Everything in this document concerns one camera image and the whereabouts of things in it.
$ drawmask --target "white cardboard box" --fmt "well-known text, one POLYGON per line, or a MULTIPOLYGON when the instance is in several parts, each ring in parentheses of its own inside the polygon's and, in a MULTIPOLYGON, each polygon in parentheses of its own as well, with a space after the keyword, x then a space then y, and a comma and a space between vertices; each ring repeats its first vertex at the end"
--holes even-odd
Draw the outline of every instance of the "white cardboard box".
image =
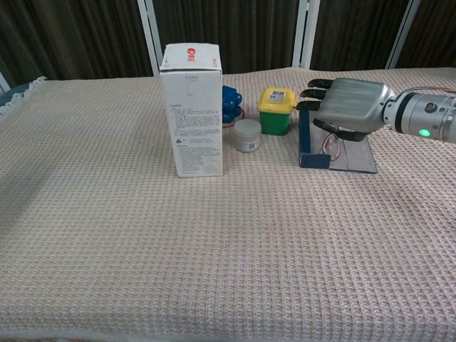
POLYGON ((177 174, 223 175, 219 46, 168 44, 160 75, 177 174))

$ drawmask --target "blue toy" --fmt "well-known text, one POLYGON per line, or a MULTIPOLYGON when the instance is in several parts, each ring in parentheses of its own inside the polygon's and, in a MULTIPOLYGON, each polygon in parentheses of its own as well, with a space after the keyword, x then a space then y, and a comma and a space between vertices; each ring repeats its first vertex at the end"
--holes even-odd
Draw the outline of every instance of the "blue toy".
POLYGON ((239 104, 242 102, 242 95, 235 88, 222 87, 222 122, 224 125, 232 124, 243 113, 239 104))

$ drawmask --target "green container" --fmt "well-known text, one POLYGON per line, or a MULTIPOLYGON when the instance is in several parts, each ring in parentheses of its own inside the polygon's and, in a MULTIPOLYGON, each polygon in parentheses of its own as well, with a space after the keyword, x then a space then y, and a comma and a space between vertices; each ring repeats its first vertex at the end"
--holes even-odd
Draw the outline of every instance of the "green container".
POLYGON ((285 135, 296 94, 288 88, 267 88, 260 97, 258 109, 263 134, 285 135))
POLYGON ((288 132, 291 114, 259 112, 263 134, 285 135, 288 132))

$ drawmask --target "yellow lid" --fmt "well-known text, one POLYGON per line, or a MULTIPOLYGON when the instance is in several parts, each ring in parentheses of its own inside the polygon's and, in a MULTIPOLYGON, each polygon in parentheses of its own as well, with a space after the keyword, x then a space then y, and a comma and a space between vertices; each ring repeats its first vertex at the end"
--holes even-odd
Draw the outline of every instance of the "yellow lid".
POLYGON ((259 99, 260 112, 289 114, 296 106, 296 94, 288 88, 266 88, 259 99))

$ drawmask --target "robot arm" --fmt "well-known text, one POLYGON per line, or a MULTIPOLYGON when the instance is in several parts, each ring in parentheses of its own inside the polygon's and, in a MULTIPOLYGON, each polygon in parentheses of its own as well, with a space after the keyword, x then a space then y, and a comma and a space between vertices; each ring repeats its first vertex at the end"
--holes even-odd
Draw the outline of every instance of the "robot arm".
POLYGON ((438 89, 454 94, 455 90, 417 87, 396 96, 383 83, 350 78, 316 79, 308 86, 312 89, 304 90, 301 97, 318 100, 301 101, 296 109, 315 110, 313 123, 340 139, 361 141, 388 123, 398 133, 456 143, 456 97, 414 92, 438 89))

